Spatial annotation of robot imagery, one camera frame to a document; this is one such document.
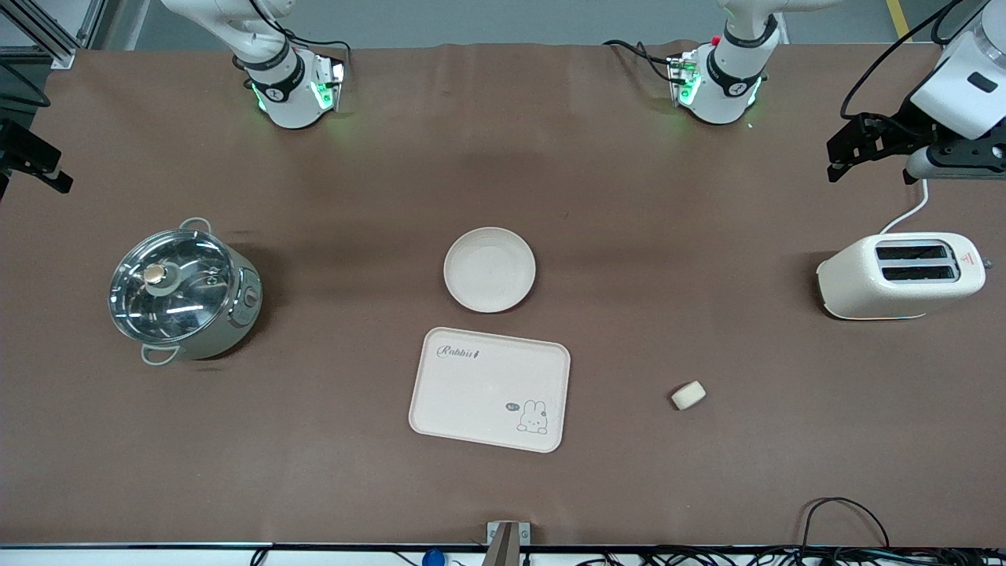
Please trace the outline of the small white bun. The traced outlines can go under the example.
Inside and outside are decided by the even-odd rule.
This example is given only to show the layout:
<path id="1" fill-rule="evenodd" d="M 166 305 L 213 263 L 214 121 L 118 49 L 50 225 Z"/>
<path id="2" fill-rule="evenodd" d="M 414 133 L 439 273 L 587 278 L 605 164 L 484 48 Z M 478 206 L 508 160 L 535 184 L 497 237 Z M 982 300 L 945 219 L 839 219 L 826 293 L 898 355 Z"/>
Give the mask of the small white bun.
<path id="1" fill-rule="evenodd" d="M 670 402 L 676 410 L 684 411 L 693 408 L 694 405 L 706 397 L 707 390 L 705 390 L 705 387 L 697 380 L 694 380 L 672 391 Z"/>

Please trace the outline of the cream round plate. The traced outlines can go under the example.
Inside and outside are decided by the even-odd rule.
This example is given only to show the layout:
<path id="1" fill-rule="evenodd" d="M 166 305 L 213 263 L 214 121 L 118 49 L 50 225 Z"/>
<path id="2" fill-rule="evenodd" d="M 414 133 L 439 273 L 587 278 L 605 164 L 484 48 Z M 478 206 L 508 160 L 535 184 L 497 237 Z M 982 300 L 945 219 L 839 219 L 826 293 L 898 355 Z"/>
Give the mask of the cream round plate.
<path id="1" fill-rule="evenodd" d="M 523 237 L 504 228 L 478 228 L 460 236 L 443 259 L 443 282 L 469 311 L 500 313 L 521 304 L 538 276 L 538 262 Z"/>

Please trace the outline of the cream rabbit print tray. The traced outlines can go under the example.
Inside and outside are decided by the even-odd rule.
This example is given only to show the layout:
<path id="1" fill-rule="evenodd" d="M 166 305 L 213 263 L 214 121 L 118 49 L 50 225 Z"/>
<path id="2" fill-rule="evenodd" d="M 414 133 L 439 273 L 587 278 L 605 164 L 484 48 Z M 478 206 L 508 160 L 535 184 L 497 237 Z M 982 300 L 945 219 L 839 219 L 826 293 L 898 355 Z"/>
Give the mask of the cream rabbit print tray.
<path id="1" fill-rule="evenodd" d="M 407 419 L 421 435 L 551 454 L 563 441 L 569 370 L 558 343 L 435 327 Z"/>

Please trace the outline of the cream two-slot toaster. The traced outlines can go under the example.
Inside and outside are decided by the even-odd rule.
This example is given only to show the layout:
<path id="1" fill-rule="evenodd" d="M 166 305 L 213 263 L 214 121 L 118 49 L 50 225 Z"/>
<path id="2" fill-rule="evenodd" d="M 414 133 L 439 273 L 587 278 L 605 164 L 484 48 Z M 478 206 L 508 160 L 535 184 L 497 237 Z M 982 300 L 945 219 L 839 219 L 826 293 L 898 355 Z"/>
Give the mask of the cream two-slot toaster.
<path id="1" fill-rule="evenodd" d="M 827 258 L 816 276 L 834 318 L 910 320 L 976 294 L 987 268 L 973 241 L 958 233 L 881 233 Z"/>

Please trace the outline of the glass pot lid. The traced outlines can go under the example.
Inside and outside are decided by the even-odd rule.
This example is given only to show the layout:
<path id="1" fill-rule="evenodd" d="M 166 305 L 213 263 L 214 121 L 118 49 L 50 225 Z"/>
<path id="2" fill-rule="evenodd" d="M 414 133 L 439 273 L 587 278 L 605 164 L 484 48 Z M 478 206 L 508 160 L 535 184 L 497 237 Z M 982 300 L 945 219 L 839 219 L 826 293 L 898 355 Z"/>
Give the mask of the glass pot lid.
<path id="1" fill-rule="evenodd" d="M 229 303 L 237 268 L 207 230 L 162 230 L 140 241 L 112 272 L 108 310 L 124 336 L 178 343 L 206 329 Z"/>

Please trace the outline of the brown table cloth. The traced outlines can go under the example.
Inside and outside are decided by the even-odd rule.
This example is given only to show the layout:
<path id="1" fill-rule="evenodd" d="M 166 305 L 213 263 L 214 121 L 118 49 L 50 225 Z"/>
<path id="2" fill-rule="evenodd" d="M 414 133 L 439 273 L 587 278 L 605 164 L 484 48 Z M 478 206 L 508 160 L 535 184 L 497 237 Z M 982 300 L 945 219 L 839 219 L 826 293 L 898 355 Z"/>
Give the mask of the brown table cloth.
<path id="1" fill-rule="evenodd" d="M 828 182 L 875 46 L 784 46 L 745 122 L 697 124 L 599 46 L 357 50 L 344 112 L 275 127 L 225 53 L 86 51 L 33 129 L 75 179 L 0 203 L 0 542 L 784 545 L 809 502 L 898 546 L 1006 546 L 1006 183 L 933 182 L 906 230 L 970 237 L 984 288 L 844 322 L 820 261 L 912 205 L 901 161 Z M 258 269 L 219 357 L 149 366 L 108 311 L 194 216 Z M 443 282 L 464 233 L 538 262 L 510 311 Z M 551 454 L 409 425 L 435 327 L 564 345 Z M 697 380 L 707 397 L 676 410 Z"/>

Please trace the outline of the grey electric cooking pot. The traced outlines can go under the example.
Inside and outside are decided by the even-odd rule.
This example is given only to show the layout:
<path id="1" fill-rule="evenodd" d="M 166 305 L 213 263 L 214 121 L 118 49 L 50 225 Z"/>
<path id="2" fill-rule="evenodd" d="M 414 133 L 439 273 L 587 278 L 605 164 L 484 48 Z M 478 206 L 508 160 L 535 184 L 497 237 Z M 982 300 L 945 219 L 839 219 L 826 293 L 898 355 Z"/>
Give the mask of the grey electric cooking pot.
<path id="1" fill-rule="evenodd" d="M 194 216 L 180 223 L 177 228 L 193 226 L 198 230 L 207 230 L 215 235 L 211 222 L 200 216 Z M 224 244 L 226 250 L 233 255 L 236 263 L 237 276 L 229 303 L 224 311 L 213 319 L 211 325 L 195 333 L 194 336 L 180 340 L 178 343 L 165 345 L 140 344 L 140 356 L 149 366 L 165 366 L 180 359 L 206 359 L 219 357 L 236 347 L 249 333 L 263 305 L 263 286 L 258 269 L 252 265 L 244 255 Z"/>

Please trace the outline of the aluminium frame profile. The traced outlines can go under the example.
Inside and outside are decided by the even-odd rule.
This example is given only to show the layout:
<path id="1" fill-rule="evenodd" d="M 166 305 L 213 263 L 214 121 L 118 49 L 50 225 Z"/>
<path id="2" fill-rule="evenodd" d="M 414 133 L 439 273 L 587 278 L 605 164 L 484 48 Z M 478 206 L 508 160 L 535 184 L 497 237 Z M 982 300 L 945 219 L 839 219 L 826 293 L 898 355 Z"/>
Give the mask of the aluminium frame profile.
<path id="1" fill-rule="evenodd" d="M 94 43 L 108 0 L 0 0 L 0 55 L 72 67 Z"/>

